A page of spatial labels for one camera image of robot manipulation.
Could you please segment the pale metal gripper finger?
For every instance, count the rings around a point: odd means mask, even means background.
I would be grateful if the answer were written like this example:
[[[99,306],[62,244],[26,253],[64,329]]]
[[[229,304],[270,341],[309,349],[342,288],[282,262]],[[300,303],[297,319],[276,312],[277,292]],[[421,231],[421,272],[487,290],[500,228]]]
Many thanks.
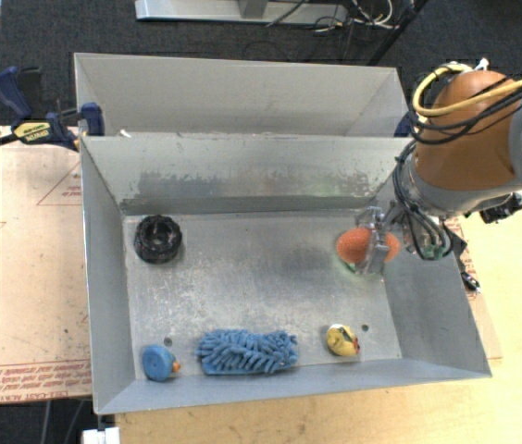
[[[390,247],[386,243],[386,234],[374,231],[373,232],[373,250],[371,257],[371,272],[380,273],[385,264],[385,259],[388,255]]]
[[[366,211],[356,217],[355,222],[358,227],[364,228],[368,232],[367,247],[363,259],[355,263],[355,271],[357,273],[372,273],[373,232],[382,232],[382,209],[377,206],[369,206]]]

